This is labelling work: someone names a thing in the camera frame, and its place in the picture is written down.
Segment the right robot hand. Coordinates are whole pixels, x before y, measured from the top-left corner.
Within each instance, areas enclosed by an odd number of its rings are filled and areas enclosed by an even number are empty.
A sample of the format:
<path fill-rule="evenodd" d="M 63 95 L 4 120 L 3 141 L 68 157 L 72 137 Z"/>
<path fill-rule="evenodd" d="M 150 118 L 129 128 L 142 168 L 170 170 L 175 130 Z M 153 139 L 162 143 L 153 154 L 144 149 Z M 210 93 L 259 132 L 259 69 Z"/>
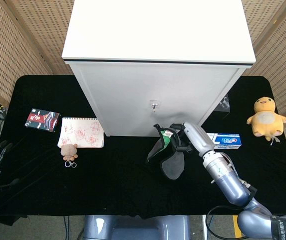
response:
<path fill-rule="evenodd" d="M 193 147 L 199 152 L 199 156 L 204 160 L 207 158 L 207 153 L 213 154 L 215 144 L 201 126 L 185 122 L 181 124 L 173 123 L 170 127 L 176 130 L 183 130 Z"/>

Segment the grey green microfibre cloth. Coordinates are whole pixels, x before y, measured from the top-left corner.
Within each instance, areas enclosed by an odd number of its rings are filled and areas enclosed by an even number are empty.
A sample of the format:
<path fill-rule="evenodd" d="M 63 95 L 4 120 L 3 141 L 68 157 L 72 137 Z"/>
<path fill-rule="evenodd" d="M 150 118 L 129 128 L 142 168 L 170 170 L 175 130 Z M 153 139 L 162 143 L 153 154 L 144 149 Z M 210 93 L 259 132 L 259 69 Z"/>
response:
<path fill-rule="evenodd" d="M 176 180 L 184 170 L 184 152 L 186 146 L 181 144 L 179 135 L 174 128 L 153 125 L 159 134 L 159 138 L 149 151 L 146 163 L 157 161 L 166 178 Z"/>

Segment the white blue toothpaste box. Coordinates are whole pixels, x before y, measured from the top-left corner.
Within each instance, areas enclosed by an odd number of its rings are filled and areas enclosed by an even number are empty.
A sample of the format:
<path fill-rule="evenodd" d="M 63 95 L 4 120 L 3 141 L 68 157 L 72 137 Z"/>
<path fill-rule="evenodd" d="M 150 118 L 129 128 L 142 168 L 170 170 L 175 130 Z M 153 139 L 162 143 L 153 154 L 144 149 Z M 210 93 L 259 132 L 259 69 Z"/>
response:
<path fill-rule="evenodd" d="M 242 146 L 239 134 L 230 133 L 207 133 L 209 138 L 214 143 L 214 149 L 238 149 Z"/>

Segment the black cardboard box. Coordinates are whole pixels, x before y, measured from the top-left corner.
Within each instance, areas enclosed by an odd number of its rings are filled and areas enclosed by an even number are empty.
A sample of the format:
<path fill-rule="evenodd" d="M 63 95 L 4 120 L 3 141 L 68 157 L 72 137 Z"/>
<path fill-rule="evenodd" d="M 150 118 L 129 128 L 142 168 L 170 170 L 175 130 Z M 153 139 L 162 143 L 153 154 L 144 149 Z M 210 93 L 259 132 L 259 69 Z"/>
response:
<path fill-rule="evenodd" d="M 216 106 L 215 111 L 217 112 L 230 112 L 230 103 L 228 95 L 225 95 L 219 104 Z"/>

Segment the yellow plush toy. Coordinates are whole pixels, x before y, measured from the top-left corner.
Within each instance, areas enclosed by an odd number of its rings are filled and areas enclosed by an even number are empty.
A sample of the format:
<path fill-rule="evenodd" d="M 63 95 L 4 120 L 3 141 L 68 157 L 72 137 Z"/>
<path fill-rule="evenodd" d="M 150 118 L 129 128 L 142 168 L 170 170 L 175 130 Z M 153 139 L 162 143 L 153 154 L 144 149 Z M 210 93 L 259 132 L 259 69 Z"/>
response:
<path fill-rule="evenodd" d="M 255 114 L 247 119 L 247 124 L 251 125 L 253 135 L 265 137 L 271 142 L 280 142 L 279 136 L 284 133 L 286 117 L 275 112 L 275 101 L 267 96 L 257 99 L 254 103 Z"/>

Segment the white cabinet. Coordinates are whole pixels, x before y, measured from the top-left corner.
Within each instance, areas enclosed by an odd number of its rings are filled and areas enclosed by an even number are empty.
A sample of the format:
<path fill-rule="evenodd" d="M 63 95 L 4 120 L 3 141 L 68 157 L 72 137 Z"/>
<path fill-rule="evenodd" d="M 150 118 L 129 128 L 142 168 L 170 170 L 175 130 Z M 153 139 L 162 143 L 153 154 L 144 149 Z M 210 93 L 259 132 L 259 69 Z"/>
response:
<path fill-rule="evenodd" d="M 131 137 L 202 125 L 256 61 L 242 0 L 74 0 L 62 58 L 105 134 Z"/>

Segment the black red card box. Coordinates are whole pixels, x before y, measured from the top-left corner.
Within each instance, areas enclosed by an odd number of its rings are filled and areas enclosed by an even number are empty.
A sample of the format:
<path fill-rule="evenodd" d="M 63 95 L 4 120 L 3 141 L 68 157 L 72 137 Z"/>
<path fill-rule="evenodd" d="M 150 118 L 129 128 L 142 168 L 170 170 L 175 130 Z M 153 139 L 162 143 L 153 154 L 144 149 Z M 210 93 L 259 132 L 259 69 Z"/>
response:
<path fill-rule="evenodd" d="M 55 132 L 60 114 L 57 112 L 33 108 L 25 122 L 25 127 Z"/>

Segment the black velvet tablecloth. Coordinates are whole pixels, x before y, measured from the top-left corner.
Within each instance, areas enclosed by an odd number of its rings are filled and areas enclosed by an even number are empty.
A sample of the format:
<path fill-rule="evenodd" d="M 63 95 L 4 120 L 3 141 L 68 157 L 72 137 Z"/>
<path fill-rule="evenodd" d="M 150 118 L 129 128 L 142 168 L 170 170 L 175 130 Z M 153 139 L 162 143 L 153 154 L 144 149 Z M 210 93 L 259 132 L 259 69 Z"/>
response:
<path fill-rule="evenodd" d="M 274 215 L 286 215 L 286 138 L 270 144 L 246 123 L 255 100 L 273 96 L 270 83 L 242 76 L 228 96 L 230 113 L 210 115 L 203 128 L 240 135 L 241 147 L 227 151 L 239 176 L 257 188 L 256 199 Z M 2 224 L 28 215 L 202 215 L 227 204 L 196 151 L 185 154 L 177 180 L 167 179 L 158 162 L 146 164 L 154 137 L 106 137 L 103 148 L 80 149 L 77 167 L 67 168 L 57 147 L 60 131 L 25 126 L 32 108 L 94 116 L 72 75 L 24 75 L 16 81 L 0 137 L 13 144 L 0 164 Z"/>

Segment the spiral sketch notebook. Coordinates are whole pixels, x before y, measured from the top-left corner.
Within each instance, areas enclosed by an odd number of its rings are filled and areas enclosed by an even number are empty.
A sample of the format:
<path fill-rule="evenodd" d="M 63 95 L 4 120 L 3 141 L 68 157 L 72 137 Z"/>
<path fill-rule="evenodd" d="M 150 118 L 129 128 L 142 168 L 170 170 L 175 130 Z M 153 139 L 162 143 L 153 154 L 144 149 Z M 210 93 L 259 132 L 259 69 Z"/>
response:
<path fill-rule="evenodd" d="M 77 148 L 103 148 L 104 130 L 97 118 L 63 117 L 57 146 L 77 144 Z"/>

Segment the grey robot torso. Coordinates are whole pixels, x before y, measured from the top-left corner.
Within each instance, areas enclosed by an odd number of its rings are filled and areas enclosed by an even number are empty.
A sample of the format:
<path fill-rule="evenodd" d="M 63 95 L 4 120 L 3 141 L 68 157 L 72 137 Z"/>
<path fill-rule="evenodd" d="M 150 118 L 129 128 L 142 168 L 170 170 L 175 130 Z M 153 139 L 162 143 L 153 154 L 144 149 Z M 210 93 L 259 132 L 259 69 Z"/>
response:
<path fill-rule="evenodd" d="M 189 217 L 86 215 L 77 240 L 191 240 Z"/>

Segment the woven folding screen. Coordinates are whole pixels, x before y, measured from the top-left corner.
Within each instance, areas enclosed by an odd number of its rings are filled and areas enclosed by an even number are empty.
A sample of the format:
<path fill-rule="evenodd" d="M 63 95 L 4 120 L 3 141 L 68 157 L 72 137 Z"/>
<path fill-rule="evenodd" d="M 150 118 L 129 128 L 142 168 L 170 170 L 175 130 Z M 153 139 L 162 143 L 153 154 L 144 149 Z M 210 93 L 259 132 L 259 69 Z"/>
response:
<path fill-rule="evenodd" d="M 0 104 L 28 74 L 70 74 L 61 53 L 74 0 L 0 0 Z M 242 0 L 256 63 L 286 116 L 286 0 Z"/>

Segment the beige plush keychain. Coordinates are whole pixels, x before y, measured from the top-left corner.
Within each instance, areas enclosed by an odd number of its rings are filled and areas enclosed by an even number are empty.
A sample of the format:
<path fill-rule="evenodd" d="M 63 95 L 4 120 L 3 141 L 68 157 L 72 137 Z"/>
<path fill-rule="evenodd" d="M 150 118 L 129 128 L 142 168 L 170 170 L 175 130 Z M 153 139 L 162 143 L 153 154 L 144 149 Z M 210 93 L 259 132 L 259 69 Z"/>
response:
<path fill-rule="evenodd" d="M 61 146 L 61 155 L 65 161 L 64 165 L 67 168 L 76 168 L 77 163 L 75 160 L 78 158 L 77 144 L 65 144 Z"/>

